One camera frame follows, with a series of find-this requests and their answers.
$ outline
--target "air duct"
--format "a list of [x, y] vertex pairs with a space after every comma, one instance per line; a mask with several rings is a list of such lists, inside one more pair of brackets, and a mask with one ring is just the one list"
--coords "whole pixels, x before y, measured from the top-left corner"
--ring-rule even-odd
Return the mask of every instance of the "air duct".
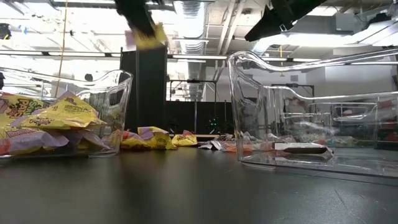
[[[205, 33], [206, 20], [206, 3], [197, 1], [176, 1], [174, 2], [176, 13], [181, 18], [181, 28], [179, 30], [180, 37], [190, 39], [189, 41], [180, 41], [183, 54], [203, 55], [205, 53], [205, 43], [203, 41], [194, 41], [192, 39], [200, 39]], [[203, 63], [188, 63], [188, 79], [201, 80], [204, 79], [205, 73], [201, 72]], [[197, 89], [190, 89], [190, 98], [197, 99]]]

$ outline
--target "transparent container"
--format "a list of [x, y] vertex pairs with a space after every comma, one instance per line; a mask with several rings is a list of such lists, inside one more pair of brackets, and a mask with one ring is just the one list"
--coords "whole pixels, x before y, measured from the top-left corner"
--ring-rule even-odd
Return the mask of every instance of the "transparent container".
[[[66, 146], [48, 151], [40, 149], [32, 153], [23, 153], [15, 156], [3, 154], [0, 158], [102, 156], [119, 152], [133, 79], [131, 73], [122, 70], [113, 70], [97, 80], [88, 82], [11, 68], [1, 68], [1, 71], [6, 79], [4, 80], [4, 87], [0, 91], [0, 95], [3, 93], [24, 95], [51, 104], [57, 99], [55, 94], [59, 97], [65, 92], [70, 91], [91, 105], [98, 112], [99, 119], [105, 121], [106, 125], [86, 129], [98, 136], [103, 146], [101, 144], [90, 144], [89, 147], [80, 150], [76, 145], [71, 145], [70, 141]], [[70, 136], [79, 135], [79, 133], [71, 132], [68, 134]]]
[[[263, 85], [249, 74], [251, 68], [289, 72], [345, 63], [396, 65], [363, 62], [396, 53], [397, 49], [382, 50], [289, 67], [270, 65], [248, 51], [232, 54], [228, 68], [239, 161], [264, 167], [398, 177], [398, 138], [388, 140], [398, 133], [398, 92], [303, 96], [294, 86]], [[248, 97], [247, 91], [256, 95], [256, 100]], [[309, 143], [328, 146], [332, 152], [307, 151], [313, 146]], [[300, 150], [287, 153], [283, 150], [287, 148]]]

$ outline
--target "ceiling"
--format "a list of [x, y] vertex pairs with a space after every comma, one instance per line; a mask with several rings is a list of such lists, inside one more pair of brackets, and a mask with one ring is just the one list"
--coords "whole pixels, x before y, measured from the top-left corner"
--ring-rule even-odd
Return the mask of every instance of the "ceiling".
[[[340, 12], [354, 10], [368, 11], [380, 6], [391, 4], [391, 0], [329, 0], [313, 11], [314, 14], [333, 15]], [[205, 54], [214, 55], [220, 52], [230, 54], [238, 50], [252, 50], [255, 42], [246, 42], [244, 36], [258, 22], [265, 5], [269, 0], [247, 0], [244, 2], [241, 14], [234, 8], [228, 33], [233, 32], [232, 40], [218, 51], [220, 37], [228, 6], [231, 0], [216, 0], [206, 2]], [[33, 50], [40, 52], [59, 52], [63, 45], [63, 26], [65, 12], [67, 22], [65, 26], [66, 52], [120, 52], [125, 47], [125, 31], [128, 26], [123, 17], [117, 14], [113, 2], [107, 0], [69, 0], [69, 7], [65, 8], [63, 0], [0, 0], [0, 23], [11, 25], [12, 38], [0, 40], [0, 50]], [[153, 10], [152, 17], [156, 22], [162, 22], [169, 38], [169, 53], [182, 52], [179, 36], [181, 19], [173, 11]], [[303, 57], [325, 58], [330, 56], [332, 48], [301, 47], [283, 45], [281, 48], [268, 48], [266, 54], [273, 57]], [[32, 70], [46, 74], [57, 74], [60, 57], [22, 57], [17, 55], [0, 55], [0, 67], [12, 67]], [[62, 75], [83, 79], [84, 74], [103, 73], [119, 68], [119, 59], [114, 58], [66, 58]], [[179, 66], [169, 65], [169, 74], [178, 76], [183, 73]]]

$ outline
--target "clear plastic bin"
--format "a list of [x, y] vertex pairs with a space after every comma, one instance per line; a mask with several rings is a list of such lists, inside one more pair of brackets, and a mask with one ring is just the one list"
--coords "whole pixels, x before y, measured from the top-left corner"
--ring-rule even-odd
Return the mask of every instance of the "clear plastic bin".
[[[398, 141], [386, 140], [398, 133], [398, 92], [307, 97], [286, 86], [262, 85], [247, 74], [249, 68], [288, 72], [360, 65], [363, 60], [396, 53], [397, 49], [384, 50], [289, 67], [272, 66], [248, 51], [232, 54], [228, 68], [238, 159], [255, 166], [398, 177]], [[247, 97], [247, 90], [257, 99]], [[308, 143], [328, 146], [333, 152], [307, 154]], [[304, 150], [285, 153], [281, 149], [286, 147]]]
[[[115, 154], [119, 151], [133, 79], [131, 73], [113, 70], [97, 80], [88, 82], [10, 68], [1, 68], [1, 71], [6, 77], [3, 87], [5, 93], [24, 95], [51, 103], [57, 99], [54, 96], [58, 86], [57, 97], [66, 91], [74, 93], [90, 104], [98, 112], [99, 119], [107, 123], [105, 126], [89, 129], [101, 139], [106, 148], [95, 146], [79, 150], [68, 144], [58, 149], [38, 150], [18, 155], [18, 157], [101, 156]], [[0, 157], [11, 157], [11, 155], [5, 154]]]

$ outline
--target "table surface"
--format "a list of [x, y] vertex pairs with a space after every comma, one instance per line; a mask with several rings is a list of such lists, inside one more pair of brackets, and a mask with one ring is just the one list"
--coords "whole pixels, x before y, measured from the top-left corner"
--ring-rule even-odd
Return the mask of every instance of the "table surface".
[[0, 223], [398, 220], [396, 179], [319, 175], [247, 167], [234, 154], [195, 148], [7, 161], [0, 163]]

